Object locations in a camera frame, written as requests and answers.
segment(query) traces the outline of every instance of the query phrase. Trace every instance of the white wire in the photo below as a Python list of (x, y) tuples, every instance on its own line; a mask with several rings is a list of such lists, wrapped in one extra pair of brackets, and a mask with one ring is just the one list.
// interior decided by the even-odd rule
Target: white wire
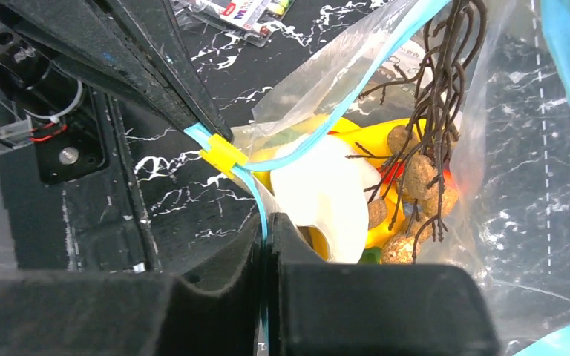
[(49, 121), (53, 122), (54, 124), (57, 124), (60, 122), (60, 117), (66, 115), (67, 113), (70, 113), (79, 104), (80, 100), (82, 100), (83, 94), (84, 94), (84, 85), (82, 84), (81, 81), (78, 80), (77, 81), (77, 93), (75, 94), (73, 101), (64, 110), (60, 111), (59, 113), (55, 113), (54, 115), (47, 115), (47, 116), (37, 115), (37, 114), (31, 113), (27, 110), (25, 110), (25, 112), (28, 115), (33, 116), (37, 119), (49, 120)]

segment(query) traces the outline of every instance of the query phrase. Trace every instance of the red wire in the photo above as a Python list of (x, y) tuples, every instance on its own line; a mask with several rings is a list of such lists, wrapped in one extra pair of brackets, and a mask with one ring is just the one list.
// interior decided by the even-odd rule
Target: red wire
[[(33, 133), (33, 132), (35, 132), (35, 131), (38, 131), (39, 129), (50, 128), (50, 127), (52, 127), (52, 126), (54, 126), (54, 125), (55, 125), (54, 122), (50, 122), (50, 123), (48, 123), (48, 124), (46, 124), (46, 125), (43, 125), (43, 126), (40, 127), (40, 128), (33, 128), (33, 129), (30, 131), (30, 133)], [(48, 140), (54, 138), (55, 136), (60, 135), (60, 134), (63, 133), (63, 132), (65, 132), (66, 129), (67, 129), (67, 125), (64, 124), (58, 131), (53, 132), (51, 135), (48, 135), (48, 136), (45, 136), (45, 137), (41, 137), (41, 138), (39, 138), (39, 139), (37, 139), (36, 137), (30, 137), (30, 141), (31, 141), (31, 142), (35, 142), (35, 143), (45, 142), (45, 141), (48, 141)]]

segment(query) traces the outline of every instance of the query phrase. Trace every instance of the yellow slider clip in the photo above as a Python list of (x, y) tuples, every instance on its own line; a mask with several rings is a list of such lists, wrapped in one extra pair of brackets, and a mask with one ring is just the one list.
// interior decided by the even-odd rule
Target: yellow slider clip
[(220, 135), (211, 136), (209, 145), (211, 149), (209, 151), (201, 150), (200, 156), (230, 179), (235, 178), (230, 170), (236, 164), (243, 166), (248, 162), (248, 157), (245, 154)]

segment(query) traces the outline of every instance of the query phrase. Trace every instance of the brown seed ball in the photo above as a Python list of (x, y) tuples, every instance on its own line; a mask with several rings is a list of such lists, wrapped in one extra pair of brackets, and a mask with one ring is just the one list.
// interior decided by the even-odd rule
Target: brown seed ball
[[(397, 234), (388, 241), (381, 250), (381, 263), (412, 263), (412, 251), (414, 237), (408, 237), (403, 233)], [(416, 247), (416, 253), (420, 251), (420, 244)]]
[(438, 183), (431, 188), (428, 184), (436, 177), (436, 169), (432, 166), (431, 160), (426, 156), (414, 155), (407, 159), (405, 164), (405, 181), (403, 188), (405, 192), (414, 199), (426, 200), (433, 197), (438, 191)]
[[(387, 135), (387, 146), (390, 148), (390, 152), (392, 154), (398, 154), (405, 145), (407, 141), (409, 132), (404, 125), (396, 126), (390, 133)], [(410, 138), (410, 142), (407, 144), (407, 147), (403, 151), (403, 154), (408, 154), (414, 146), (418, 145), (419, 139), (415, 133), (412, 133), (412, 137)]]
[(412, 198), (408, 193), (404, 191), (401, 195), (401, 201), (408, 204), (414, 204), (416, 202), (416, 199)]
[(383, 199), (373, 200), (368, 204), (368, 230), (376, 228), (387, 217), (387, 204)]
[[(449, 215), (449, 213), (453, 210), (453, 207), (456, 206), (458, 199), (458, 191), (455, 188), (445, 187), (445, 192), (442, 193), (442, 207), (440, 209), (440, 214), (443, 217)], [(438, 194), (423, 201), (421, 206), (423, 213), (427, 215), (433, 216), (438, 214)]]
[[(421, 218), (420, 220), (416, 220), (416, 217), (414, 217), (412, 226), (410, 227), (409, 231), (407, 230), (407, 226), (410, 224), (410, 218), (408, 217), (407, 219), (403, 220), (403, 223), (401, 224), (401, 231), (405, 231), (408, 236), (416, 237), (416, 233), (419, 232), (421, 226), (423, 226), (427, 220), (430, 219), (430, 217), (425, 214), (420, 214), (419, 217)], [(432, 233), (433, 232), (430, 224), (421, 232), (421, 235), (419, 236), (419, 243), (423, 243), (428, 238), (430, 238)]]

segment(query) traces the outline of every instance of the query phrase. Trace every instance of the black metal bracket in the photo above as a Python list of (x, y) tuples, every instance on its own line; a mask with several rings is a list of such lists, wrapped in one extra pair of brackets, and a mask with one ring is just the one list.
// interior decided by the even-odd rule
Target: black metal bracket
[[(46, 185), (34, 167), (38, 148), (31, 145), (0, 156), (1, 191), (20, 269), (159, 268), (147, 211), (131, 171), (119, 104), (94, 90), (90, 98), (105, 153), (101, 168)], [(61, 144), (56, 141), (51, 159)]]
[(0, 0), (0, 21), (73, 78), (180, 131), (201, 122), (232, 139), (189, 60), (169, 1)]
[(63, 123), (52, 126), (59, 131), (64, 125), (64, 132), (34, 143), (40, 180), (45, 184), (69, 182), (108, 167), (98, 119), (102, 115), (96, 112), (90, 88), (83, 90), (80, 108), (62, 117)]

